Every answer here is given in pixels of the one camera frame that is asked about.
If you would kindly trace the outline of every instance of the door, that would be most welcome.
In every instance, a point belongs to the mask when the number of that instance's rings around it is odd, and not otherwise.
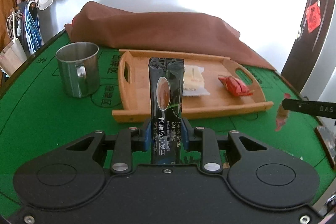
[[[301,36],[295,40],[281,72],[281,75],[299,92],[307,82],[320,55],[334,10],[335,0],[307,0],[306,9],[317,1],[320,1],[320,26],[308,33],[307,18],[304,11],[300,25]]]

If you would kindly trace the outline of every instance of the green table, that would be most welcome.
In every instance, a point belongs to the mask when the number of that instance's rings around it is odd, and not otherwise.
[[[0,92],[0,213],[6,217],[20,207],[12,185],[13,174],[24,162],[75,140],[94,130],[116,134],[122,128],[140,124],[118,124],[112,117],[113,109],[121,109],[118,89],[119,52],[101,47],[99,55],[100,88],[90,97],[67,97],[61,86],[55,53],[69,43],[68,35],[61,32],[43,49],[31,57],[16,72]],[[267,112],[247,115],[191,120],[192,126],[212,128],[218,134],[239,130],[248,135],[301,158],[315,167],[320,186],[315,203],[330,186],[335,173],[330,167],[314,128],[315,117],[291,113],[287,124],[275,132],[277,108],[284,93],[298,96],[274,71],[246,66],[260,83],[267,101],[274,106]],[[106,160],[109,165],[111,153]],[[150,152],[133,154],[134,165],[150,162]],[[200,161],[199,152],[182,149],[183,163]]]

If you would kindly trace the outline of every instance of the mug handle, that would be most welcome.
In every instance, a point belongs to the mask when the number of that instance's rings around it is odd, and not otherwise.
[[[83,78],[86,79],[86,70],[85,67],[83,65],[76,67],[77,69],[77,76],[78,78]]]

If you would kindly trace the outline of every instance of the silver screw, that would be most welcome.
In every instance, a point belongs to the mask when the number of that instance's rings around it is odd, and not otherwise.
[[[171,169],[163,169],[162,172],[165,173],[165,174],[170,174],[172,172],[172,170]]]
[[[204,169],[208,171],[217,171],[221,168],[221,166],[215,162],[209,162],[204,165]]]
[[[24,222],[26,222],[27,224],[34,224],[35,223],[35,219],[32,216],[25,216],[23,218]]]
[[[303,216],[300,218],[300,223],[301,224],[308,224],[310,222],[310,217],[309,216]]]
[[[112,165],[113,170],[115,171],[125,171],[128,169],[128,165],[123,162],[118,162]]]

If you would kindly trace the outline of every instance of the wrapped snack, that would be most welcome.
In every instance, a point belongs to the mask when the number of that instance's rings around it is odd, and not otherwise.
[[[254,90],[250,90],[249,87],[238,78],[235,78],[231,75],[218,75],[218,80],[235,97],[253,95]]]
[[[184,65],[183,96],[210,95],[204,87],[203,67]]]

